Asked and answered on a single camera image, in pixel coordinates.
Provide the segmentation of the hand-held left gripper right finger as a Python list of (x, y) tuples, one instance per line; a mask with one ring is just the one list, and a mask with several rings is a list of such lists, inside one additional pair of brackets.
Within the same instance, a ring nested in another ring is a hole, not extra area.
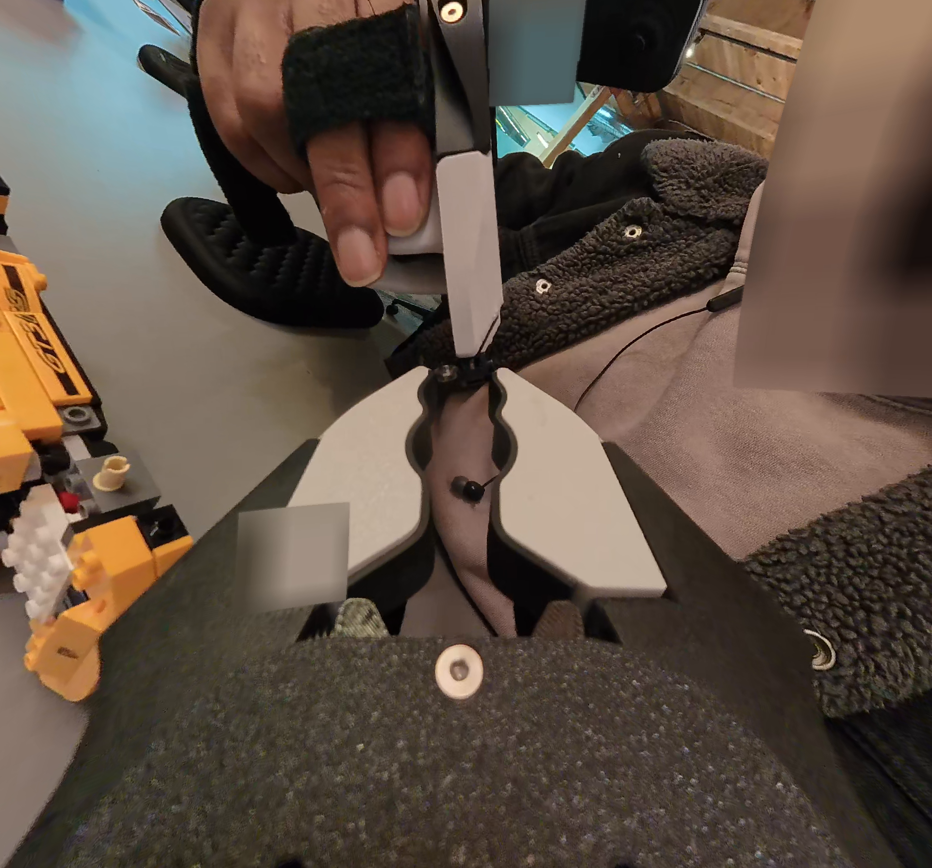
[(658, 598), (666, 581), (597, 433), (504, 367), (489, 385), (489, 573), (513, 601)]

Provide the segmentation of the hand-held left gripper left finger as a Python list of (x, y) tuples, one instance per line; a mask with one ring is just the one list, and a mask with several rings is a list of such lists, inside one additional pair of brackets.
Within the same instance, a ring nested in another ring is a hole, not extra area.
[(349, 584), (417, 547), (428, 532), (416, 434), (427, 425), (429, 377), (426, 367), (415, 367), (341, 415), (319, 439), (288, 502), (349, 506)]

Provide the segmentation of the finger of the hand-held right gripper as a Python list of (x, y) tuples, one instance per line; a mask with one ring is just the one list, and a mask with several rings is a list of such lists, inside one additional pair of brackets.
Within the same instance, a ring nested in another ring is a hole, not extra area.
[(473, 358), (494, 338), (503, 303), (492, 157), (445, 156), (436, 182), (454, 352)]

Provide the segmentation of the small black lego piece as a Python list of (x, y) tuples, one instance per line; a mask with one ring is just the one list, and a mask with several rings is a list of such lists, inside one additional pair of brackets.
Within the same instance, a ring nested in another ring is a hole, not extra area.
[(489, 357), (479, 354), (438, 366), (433, 370), (433, 379), (446, 391), (467, 392), (488, 383), (496, 368)]

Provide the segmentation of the orange lego car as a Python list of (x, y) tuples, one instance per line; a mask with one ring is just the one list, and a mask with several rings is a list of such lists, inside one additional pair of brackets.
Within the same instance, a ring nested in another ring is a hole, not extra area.
[(78, 703), (100, 638), (193, 547), (134, 453), (106, 439), (99, 394), (43, 299), (48, 280), (7, 237), (1, 182), (2, 564), (25, 597), (24, 666)]

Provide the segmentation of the person's right hand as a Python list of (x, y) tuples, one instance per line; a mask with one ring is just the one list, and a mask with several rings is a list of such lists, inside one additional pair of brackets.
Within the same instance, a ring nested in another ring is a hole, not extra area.
[(285, 116), (283, 56), (297, 32), (413, 1), (204, 0), (200, 6), (196, 63), (220, 138), (277, 193), (314, 196), (336, 266), (354, 287), (382, 277), (390, 236), (412, 235), (425, 221), (432, 146), (410, 123), (356, 121), (311, 138), (299, 157)]

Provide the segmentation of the beige hoodie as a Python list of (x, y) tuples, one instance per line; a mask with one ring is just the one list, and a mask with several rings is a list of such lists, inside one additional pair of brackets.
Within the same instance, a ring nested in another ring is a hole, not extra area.
[[(674, 300), (525, 368), (521, 375), (572, 408), (628, 340), (743, 284), (763, 184), (752, 196), (725, 280)], [(740, 310), (704, 313), (642, 338), (583, 400), (579, 414), (623, 450), (733, 559), (930, 465), (930, 402), (739, 389), (732, 384)], [(488, 499), (455, 498), (453, 478), (487, 480), (493, 426), (485, 388), (452, 396), (433, 430), (429, 483), (453, 569), (499, 635), (513, 637), (512, 602), (486, 572)]]

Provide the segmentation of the black wired earphone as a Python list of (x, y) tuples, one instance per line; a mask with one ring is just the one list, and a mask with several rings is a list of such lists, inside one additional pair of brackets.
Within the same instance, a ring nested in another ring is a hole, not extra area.
[[(696, 315), (718, 315), (732, 307), (738, 306), (743, 300), (743, 292), (743, 285), (735, 286), (716, 295), (702, 307), (695, 308), (688, 312), (683, 312), (679, 315), (671, 316), (664, 321), (661, 321), (637, 334), (635, 338), (630, 339), (623, 345), (623, 347), (618, 349), (601, 367), (600, 371), (596, 373), (596, 375), (591, 379), (589, 384), (586, 385), (573, 405), (573, 413), (578, 414), (583, 401), (591, 394), (593, 389), (599, 384), (602, 378), (610, 371), (619, 357), (634, 347), (640, 340), (646, 338), (648, 335), (654, 333), (657, 330), (677, 323), (686, 318), (690, 318)], [(470, 504), (476, 504), (483, 500), (485, 490), (498, 478), (498, 476), (499, 474), (495, 473), (491, 478), (488, 478), (483, 483), (479, 483), (465, 476), (457, 476), (453, 478), (450, 483), (450, 492), (461, 501), (465, 501)]]

